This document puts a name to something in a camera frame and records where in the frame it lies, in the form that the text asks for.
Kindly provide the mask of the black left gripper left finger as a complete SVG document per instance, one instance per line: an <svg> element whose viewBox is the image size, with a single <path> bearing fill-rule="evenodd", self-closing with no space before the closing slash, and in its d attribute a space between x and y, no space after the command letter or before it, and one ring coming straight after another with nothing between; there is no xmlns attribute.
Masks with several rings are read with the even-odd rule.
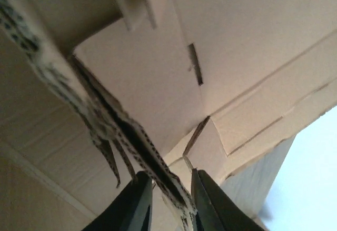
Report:
<svg viewBox="0 0 337 231"><path fill-rule="evenodd" d="M144 172L136 174L108 208L83 228L90 230L150 230L152 221L152 180Z"/></svg>

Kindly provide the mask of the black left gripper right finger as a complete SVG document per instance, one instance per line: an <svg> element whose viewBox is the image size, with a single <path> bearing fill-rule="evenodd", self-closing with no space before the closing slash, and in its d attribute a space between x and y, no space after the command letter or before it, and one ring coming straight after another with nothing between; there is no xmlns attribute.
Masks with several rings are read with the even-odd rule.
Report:
<svg viewBox="0 0 337 231"><path fill-rule="evenodd" d="M204 170L192 170L192 198L197 214L197 230L263 230L243 213Z"/></svg>

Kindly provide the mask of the brown cardboard box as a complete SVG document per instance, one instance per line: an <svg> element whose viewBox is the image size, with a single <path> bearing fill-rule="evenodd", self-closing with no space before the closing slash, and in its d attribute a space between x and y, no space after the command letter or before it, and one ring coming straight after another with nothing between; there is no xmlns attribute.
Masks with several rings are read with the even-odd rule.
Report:
<svg viewBox="0 0 337 231"><path fill-rule="evenodd" d="M336 0L1 0L1 151L98 216L143 169L159 230L336 105Z"/></svg>

